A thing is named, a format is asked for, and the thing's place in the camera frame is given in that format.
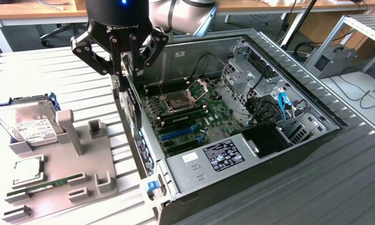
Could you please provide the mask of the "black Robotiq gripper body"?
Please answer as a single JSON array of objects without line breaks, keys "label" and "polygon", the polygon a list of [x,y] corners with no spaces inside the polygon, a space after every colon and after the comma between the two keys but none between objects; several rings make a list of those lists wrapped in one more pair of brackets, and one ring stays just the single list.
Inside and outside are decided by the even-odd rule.
[{"label": "black Robotiq gripper body", "polygon": [[110,50],[114,36],[118,50],[141,47],[151,31],[146,0],[86,0],[87,34],[90,40]]}]

